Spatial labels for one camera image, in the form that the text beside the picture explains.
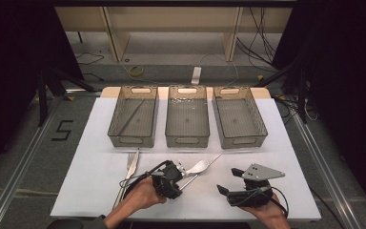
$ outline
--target human hand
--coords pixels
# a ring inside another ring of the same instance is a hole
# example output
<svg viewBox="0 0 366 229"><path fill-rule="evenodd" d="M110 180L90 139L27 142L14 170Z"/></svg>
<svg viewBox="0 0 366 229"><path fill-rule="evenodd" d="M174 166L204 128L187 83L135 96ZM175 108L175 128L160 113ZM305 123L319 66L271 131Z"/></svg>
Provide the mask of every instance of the human hand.
<svg viewBox="0 0 366 229"><path fill-rule="evenodd" d="M273 199L279 202L277 195L273 193ZM275 203L269 201L266 205L261 207L240 207L242 210L254 215L260 222L262 222L267 228L290 228L287 219L284 214Z"/></svg>
<svg viewBox="0 0 366 229"><path fill-rule="evenodd" d="M115 228L134 212L165 202L166 198L159 196L153 188L153 179L146 177L105 217L104 222L108 228Z"/></svg>

